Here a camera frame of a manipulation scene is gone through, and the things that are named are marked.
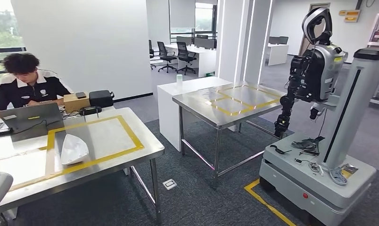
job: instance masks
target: black bag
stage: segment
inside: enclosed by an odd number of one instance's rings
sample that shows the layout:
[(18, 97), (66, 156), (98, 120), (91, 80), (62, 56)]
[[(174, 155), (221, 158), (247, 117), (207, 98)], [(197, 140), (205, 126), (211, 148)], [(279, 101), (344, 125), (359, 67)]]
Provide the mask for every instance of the black bag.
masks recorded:
[(109, 90), (100, 90), (90, 92), (90, 105), (99, 107), (113, 106), (113, 98), (115, 95)]

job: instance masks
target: humanoid robot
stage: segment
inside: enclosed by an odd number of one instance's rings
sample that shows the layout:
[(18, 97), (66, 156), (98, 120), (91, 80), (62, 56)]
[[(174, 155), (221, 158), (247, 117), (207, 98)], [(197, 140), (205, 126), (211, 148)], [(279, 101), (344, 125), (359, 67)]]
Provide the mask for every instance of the humanoid robot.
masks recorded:
[[(314, 27), (325, 20), (318, 37)], [(379, 83), (379, 48), (355, 52), (341, 96), (332, 95), (346, 53), (331, 43), (332, 22), (327, 8), (316, 8), (305, 17), (302, 28), (313, 45), (291, 62), (288, 93), (280, 99), (282, 114), (275, 135), (288, 129), (295, 99), (314, 102), (310, 118), (323, 109), (334, 111), (324, 137), (295, 133), (266, 147), (260, 168), (260, 184), (275, 189), (310, 214), (312, 223), (337, 226), (371, 185), (375, 168), (347, 155)]]

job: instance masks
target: stainless steel table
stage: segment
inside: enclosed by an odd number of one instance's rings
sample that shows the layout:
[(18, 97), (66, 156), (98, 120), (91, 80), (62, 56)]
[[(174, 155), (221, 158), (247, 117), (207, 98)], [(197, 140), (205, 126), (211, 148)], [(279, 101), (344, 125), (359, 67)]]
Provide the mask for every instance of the stainless steel table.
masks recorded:
[[(0, 137), (0, 171), (13, 176), (11, 189), (0, 203), (0, 213), (55, 194), (103, 175), (130, 168), (156, 209), (161, 222), (155, 158), (164, 154), (163, 145), (130, 108), (64, 121), (65, 126), (47, 136), (12, 142)], [(60, 154), (66, 134), (87, 144), (90, 155), (83, 162), (62, 165)], [(134, 165), (150, 161), (153, 195)]]
[[(263, 154), (263, 152), (259, 152), (232, 167), (219, 171), (219, 151), (222, 130), (234, 125), (239, 125), (240, 130), (241, 122), (245, 121), (274, 136), (273, 133), (249, 122), (248, 119), (281, 108), (280, 97), (283, 95), (285, 95), (285, 93), (275, 89), (242, 81), (235, 85), (228, 84), (173, 96), (173, 101), (179, 105), (180, 151), (182, 155), (185, 154), (185, 146), (192, 150), (213, 170), (214, 186), (217, 186), (219, 176)], [(197, 116), (199, 119), (217, 129), (214, 165), (208, 162), (208, 160), (184, 139), (183, 110)]]

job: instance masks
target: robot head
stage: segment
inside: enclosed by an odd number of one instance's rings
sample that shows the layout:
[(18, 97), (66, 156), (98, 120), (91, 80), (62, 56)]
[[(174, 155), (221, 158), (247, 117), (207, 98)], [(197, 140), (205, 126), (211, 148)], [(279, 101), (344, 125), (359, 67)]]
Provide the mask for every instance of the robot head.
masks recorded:
[[(314, 27), (322, 23), (325, 20), (325, 28), (319, 37), (316, 37), (314, 33)], [(305, 37), (312, 45), (315, 45), (318, 41), (322, 45), (330, 45), (330, 37), (332, 35), (332, 21), (330, 10), (325, 7), (315, 8), (310, 11), (302, 22), (302, 30)]]

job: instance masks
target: person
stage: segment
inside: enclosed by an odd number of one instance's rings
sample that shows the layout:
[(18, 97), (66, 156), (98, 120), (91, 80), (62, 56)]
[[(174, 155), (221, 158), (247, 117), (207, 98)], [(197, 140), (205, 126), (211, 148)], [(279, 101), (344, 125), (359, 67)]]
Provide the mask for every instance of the person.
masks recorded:
[(57, 103), (73, 93), (56, 73), (39, 70), (40, 61), (30, 53), (14, 53), (3, 59), (9, 73), (0, 78), (0, 111), (12, 103), (14, 108)]

